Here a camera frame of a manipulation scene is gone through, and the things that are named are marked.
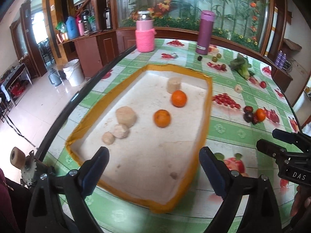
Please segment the person's hand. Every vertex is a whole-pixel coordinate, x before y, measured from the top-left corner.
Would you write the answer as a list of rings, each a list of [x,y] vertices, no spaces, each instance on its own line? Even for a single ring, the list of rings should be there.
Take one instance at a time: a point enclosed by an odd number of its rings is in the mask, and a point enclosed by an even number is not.
[[[297,193],[295,194],[294,202],[290,211],[291,217],[295,216],[302,206],[308,208],[310,205],[310,188],[298,185],[296,190]]]

